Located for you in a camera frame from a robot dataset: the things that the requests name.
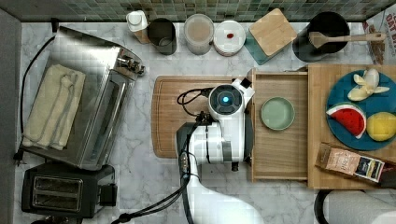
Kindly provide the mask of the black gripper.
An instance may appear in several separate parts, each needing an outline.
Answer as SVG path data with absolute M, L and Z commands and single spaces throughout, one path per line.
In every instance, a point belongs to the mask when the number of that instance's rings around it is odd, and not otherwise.
M 254 145 L 252 120 L 249 111 L 243 106 L 232 115 L 231 134 L 232 171 L 237 172 L 240 162 L 250 163 Z

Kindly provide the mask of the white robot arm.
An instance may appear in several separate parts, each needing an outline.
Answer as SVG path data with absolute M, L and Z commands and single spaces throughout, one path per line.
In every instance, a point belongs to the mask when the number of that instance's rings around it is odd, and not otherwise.
M 246 78 L 218 85 L 207 96 L 208 111 L 177 130 L 180 185 L 189 224 L 264 224 L 252 205 L 206 188 L 199 176 L 202 164 L 238 163 L 250 154 L 253 128 L 246 107 L 254 93 Z

